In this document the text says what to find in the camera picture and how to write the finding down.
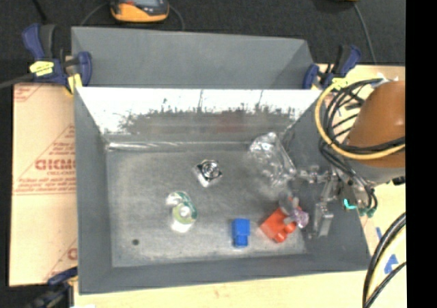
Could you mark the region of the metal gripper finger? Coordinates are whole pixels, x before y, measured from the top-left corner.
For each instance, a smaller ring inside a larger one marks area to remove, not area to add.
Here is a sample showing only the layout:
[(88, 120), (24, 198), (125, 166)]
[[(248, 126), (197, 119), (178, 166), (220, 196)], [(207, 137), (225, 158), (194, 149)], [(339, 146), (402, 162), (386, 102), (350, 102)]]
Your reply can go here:
[(309, 184), (321, 184), (329, 180), (329, 172), (321, 171), (319, 165), (309, 165), (308, 167), (298, 169), (296, 177)]
[(311, 229), (309, 238), (325, 238), (329, 235), (334, 213), (330, 209), (330, 203), (319, 201), (313, 207), (311, 214)]

